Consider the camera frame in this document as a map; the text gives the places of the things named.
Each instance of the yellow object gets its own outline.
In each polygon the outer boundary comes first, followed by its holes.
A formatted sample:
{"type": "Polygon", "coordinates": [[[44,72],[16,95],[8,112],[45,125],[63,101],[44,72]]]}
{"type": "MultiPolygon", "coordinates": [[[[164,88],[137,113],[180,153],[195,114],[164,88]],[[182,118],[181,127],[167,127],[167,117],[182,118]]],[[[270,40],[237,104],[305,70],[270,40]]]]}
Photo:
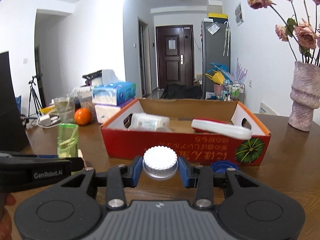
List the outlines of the yellow object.
{"type": "Polygon", "coordinates": [[[45,108],[40,109],[40,112],[41,112],[42,114],[47,114],[47,113],[49,113],[51,110],[53,110],[54,108],[55,108],[54,105],[48,106],[48,107],[45,107],[45,108]]]}
{"type": "Polygon", "coordinates": [[[221,14],[221,13],[208,13],[209,18],[222,18],[222,19],[228,19],[227,14],[221,14]]]}
{"type": "Polygon", "coordinates": [[[213,76],[209,75],[208,73],[204,75],[217,85],[223,85],[225,81],[225,78],[220,71],[216,72],[213,76]]]}

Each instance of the gray ribbed panel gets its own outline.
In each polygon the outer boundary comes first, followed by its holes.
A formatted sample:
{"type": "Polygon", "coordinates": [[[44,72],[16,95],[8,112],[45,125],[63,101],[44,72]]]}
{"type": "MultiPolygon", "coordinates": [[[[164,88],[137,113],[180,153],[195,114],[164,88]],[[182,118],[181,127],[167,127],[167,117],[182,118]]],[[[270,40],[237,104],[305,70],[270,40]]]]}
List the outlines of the gray ribbed panel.
{"type": "Polygon", "coordinates": [[[197,211],[187,201],[133,201],[123,211],[110,212],[85,240],[237,240],[210,212],[197,211]]]}

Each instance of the human hand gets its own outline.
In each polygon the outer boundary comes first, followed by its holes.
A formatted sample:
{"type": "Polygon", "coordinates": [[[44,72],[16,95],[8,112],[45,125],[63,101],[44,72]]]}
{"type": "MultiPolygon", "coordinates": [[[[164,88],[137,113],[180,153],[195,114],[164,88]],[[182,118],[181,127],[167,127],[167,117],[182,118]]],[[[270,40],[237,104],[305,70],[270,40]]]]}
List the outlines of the human hand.
{"type": "MultiPolygon", "coordinates": [[[[11,194],[8,194],[5,199],[5,204],[7,206],[13,206],[16,203],[16,199],[11,194]]],[[[12,240],[12,221],[8,211],[3,209],[3,217],[0,221],[0,240],[12,240]]]]}

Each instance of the textured ceramic vase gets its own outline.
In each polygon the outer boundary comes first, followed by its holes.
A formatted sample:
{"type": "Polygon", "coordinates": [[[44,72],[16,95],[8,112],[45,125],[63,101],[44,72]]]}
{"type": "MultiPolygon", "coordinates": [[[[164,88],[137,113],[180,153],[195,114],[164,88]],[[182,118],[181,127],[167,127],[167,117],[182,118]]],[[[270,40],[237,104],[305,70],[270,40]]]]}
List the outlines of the textured ceramic vase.
{"type": "Polygon", "coordinates": [[[313,111],[320,107],[320,67],[297,61],[291,87],[290,97],[293,104],[289,124],[309,132],[313,111]]]}

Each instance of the tripod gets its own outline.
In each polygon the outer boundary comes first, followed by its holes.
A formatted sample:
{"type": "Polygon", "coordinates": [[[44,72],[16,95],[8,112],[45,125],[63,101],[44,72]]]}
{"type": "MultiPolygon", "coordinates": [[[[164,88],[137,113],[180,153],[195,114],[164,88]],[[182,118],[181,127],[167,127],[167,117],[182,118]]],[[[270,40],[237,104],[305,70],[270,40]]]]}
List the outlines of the tripod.
{"type": "Polygon", "coordinates": [[[29,112],[28,112],[28,117],[30,117],[30,104],[31,104],[31,96],[33,97],[33,103],[35,104],[35,109],[36,109],[36,114],[37,116],[41,115],[40,109],[42,108],[41,103],[39,101],[39,98],[35,92],[35,89],[33,88],[33,85],[36,86],[35,83],[35,78],[36,76],[32,76],[32,80],[29,81],[30,85],[30,94],[29,94],[29,112]]]}

